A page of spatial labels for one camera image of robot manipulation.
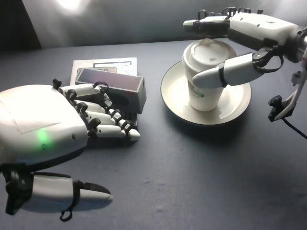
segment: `gray tabletop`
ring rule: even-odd
[[[0,90],[26,84],[68,85],[79,59],[136,57],[145,77],[147,102],[139,116],[141,139],[130,147],[94,148],[47,172],[107,187],[113,203],[75,212],[20,210],[5,214],[7,195],[0,177],[0,229],[60,228],[110,230],[305,230],[307,228],[306,140],[282,121],[271,123],[268,100],[293,91],[299,64],[285,62],[277,73],[251,83],[250,105],[238,119],[213,128],[191,127],[168,111],[160,96],[165,72],[181,60],[191,41],[53,48],[0,55]],[[237,54],[249,49],[227,41]],[[288,120],[307,132],[303,91]]]

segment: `plate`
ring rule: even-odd
[[[173,65],[161,82],[161,95],[166,106],[176,116],[195,125],[212,126],[223,124],[240,116],[251,99],[249,83],[227,86],[217,106],[208,112],[194,109],[189,103],[188,83],[182,61]]]

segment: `white paper cup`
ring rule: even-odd
[[[183,52],[182,62],[189,86],[189,102],[200,111],[210,111],[217,106],[224,88],[197,88],[192,78],[199,72],[214,68],[229,58],[234,58],[234,49],[220,41],[205,38],[190,44]]]

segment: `white plastic lid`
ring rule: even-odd
[[[230,50],[227,45],[205,38],[191,46],[189,64],[195,69],[207,70],[225,62],[229,56]]]

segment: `robotic hand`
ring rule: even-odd
[[[251,13],[248,8],[240,7],[237,10],[235,7],[227,7],[218,14],[200,10],[198,20],[185,21],[183,26],[188,32],[210,38],[228,37],[231,41],[257,50],[254,54],[228,59],[213,69],[200,72],[193,77],[192,82],[199,88],[240,85],[253,81],[264,73],[279,70],[283,65],[283,57],[293,63],[302,61],[303,70],[294,73],[291,78],[293,86],[298,84],[297,90],[285,101],[282,101],[281,96],[269,101],[269,105],[273,106],[269,119],[285,121],[285,117],[291,116],[307,79],[307,27],[262,13],[263,10]],[[274,56],[280,58],[280,67],[265,69]]]
[[[0,92],[0,172],[5,177],[6,213],[19,208],[61,212],[103,208],[113,197],[106,188],[70,176],[36,172],[79,156],[92,138],[140,138],[133,123],[112,108],[108,85],[27,85]],[[91,98],[92,103],[76,100]]]

